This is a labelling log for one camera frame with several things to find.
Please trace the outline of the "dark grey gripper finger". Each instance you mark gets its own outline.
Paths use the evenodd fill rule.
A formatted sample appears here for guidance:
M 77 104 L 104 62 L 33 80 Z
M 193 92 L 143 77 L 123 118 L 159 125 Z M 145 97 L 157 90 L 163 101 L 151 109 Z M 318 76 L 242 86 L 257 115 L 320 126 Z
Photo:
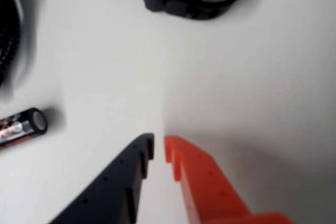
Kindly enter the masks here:
M 154 135 L 134 139 L 51 223 L 136 223 Z

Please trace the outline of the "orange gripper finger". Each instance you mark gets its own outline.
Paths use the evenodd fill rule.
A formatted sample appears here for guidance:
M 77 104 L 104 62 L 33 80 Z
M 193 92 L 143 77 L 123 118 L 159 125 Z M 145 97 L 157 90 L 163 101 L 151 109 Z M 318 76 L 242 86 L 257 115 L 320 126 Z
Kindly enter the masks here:
M 190 223 L 292 223 L 280 212 L 252 213 L 212 156 L 197 145 L 165 135 L 164 150 Z

